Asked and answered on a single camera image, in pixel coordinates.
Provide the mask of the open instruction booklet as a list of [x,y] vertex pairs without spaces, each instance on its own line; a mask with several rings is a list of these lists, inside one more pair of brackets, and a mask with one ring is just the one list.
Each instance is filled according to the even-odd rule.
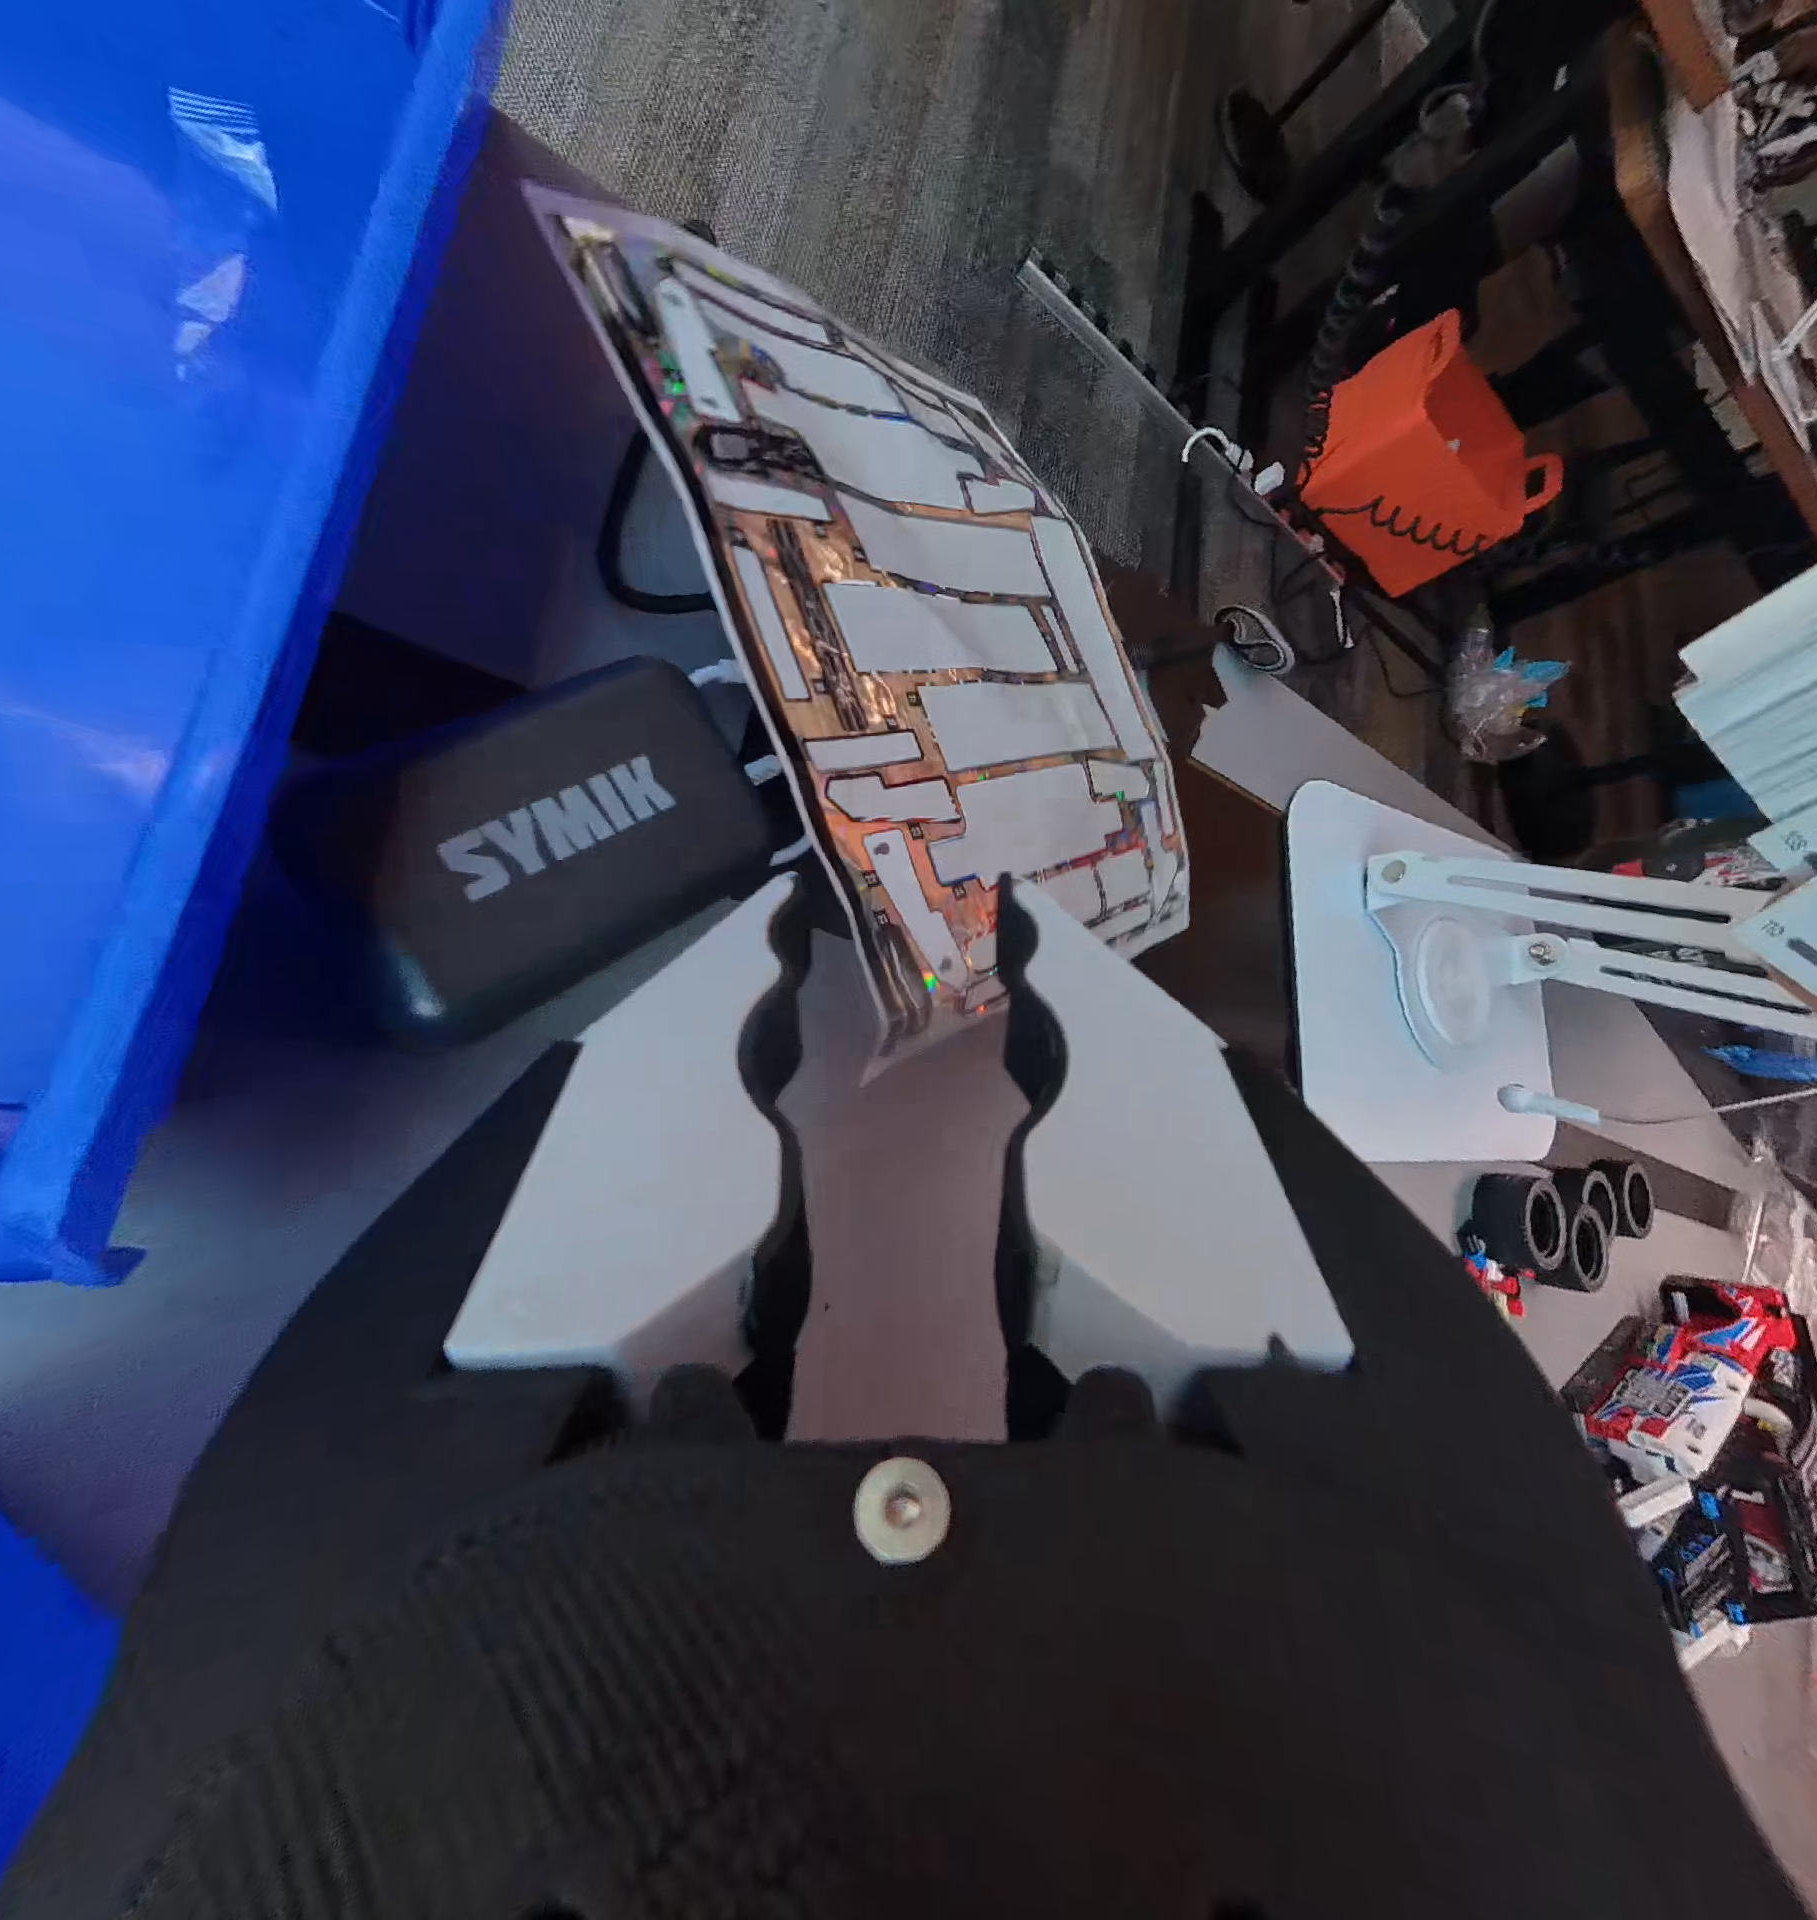
[[1756,846],[1807,902],[1817,953],[1817,566],[1683,646],[1677,706],[1765,818]]

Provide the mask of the clear bag of blue bricks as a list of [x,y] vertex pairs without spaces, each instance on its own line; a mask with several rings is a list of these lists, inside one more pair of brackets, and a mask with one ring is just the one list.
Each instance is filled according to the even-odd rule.
[[1449,657],[1450,743],[1480,767],[1531,755],[1547,740],[1549,695],[1567,675],[1567,661],[1520,657],[1489,621],[1476,620]]

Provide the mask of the white book stand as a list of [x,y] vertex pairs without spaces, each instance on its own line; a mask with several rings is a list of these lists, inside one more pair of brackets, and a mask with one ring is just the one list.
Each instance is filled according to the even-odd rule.
[[1817,1044],[1817,874],[1779,892],[1520,863],[1328,780],[1285,813],[1304,1104],[1372,1163],[1543,1163],[1547,990]]

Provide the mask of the blue plastic bin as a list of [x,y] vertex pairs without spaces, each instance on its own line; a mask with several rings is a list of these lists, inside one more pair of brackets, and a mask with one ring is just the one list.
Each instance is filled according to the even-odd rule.
[[117,1284],[511,5],[0,1],[0,1284]]
[[91,1716],[118,1642],[0,1513],[0,1877]]

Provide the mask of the black hard zip case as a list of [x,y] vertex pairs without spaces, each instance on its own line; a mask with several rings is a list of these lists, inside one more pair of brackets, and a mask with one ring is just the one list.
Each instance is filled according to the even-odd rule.
[[270,846],[360,1018],[451,1049],[754,892],[777,833],[707,687],[635,657],[301,776]]

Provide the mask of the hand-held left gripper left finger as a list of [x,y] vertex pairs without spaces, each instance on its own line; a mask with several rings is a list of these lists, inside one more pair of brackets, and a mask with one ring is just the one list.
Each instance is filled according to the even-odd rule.
[[460,1373],[783,1373],[809,1297],[799,1067],[809,924],[781,873],[575,1039],[456,1311]]

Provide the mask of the brick-built toy race car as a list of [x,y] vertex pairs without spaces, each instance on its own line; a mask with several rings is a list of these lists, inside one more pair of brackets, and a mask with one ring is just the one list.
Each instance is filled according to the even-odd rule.
[[1817,1616],[1817,1345],[1787,1292],[1666,1279],[1561,1400],[1684,1671]]

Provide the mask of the orange felt bag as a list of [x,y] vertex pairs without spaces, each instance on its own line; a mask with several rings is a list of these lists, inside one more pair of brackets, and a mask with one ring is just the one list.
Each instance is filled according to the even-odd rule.
[[1327,437],[1298,483],[1331,539],[1400,601],[1516,538],[1563,490],[1529,454],[1444,309],[1331,389]]

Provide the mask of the shiny sticker sheet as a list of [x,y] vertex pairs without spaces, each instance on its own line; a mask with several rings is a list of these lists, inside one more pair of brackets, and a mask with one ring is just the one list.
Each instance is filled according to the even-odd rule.
[[988,411],[677,225],[521,192],[676,491],[847,924],[868,1073],[1005,1004],[1005,877],[1122,958],[1181,933],[1163,726],[1089,543]]

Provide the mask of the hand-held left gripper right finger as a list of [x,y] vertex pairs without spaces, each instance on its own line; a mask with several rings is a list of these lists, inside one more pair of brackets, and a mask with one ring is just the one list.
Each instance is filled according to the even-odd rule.
[[1008,1138],[993,1256],[1008,1348],[1062,1379],[1191,1379],[1351,1333],[1205,1022],[1027,879],[1005,877]]

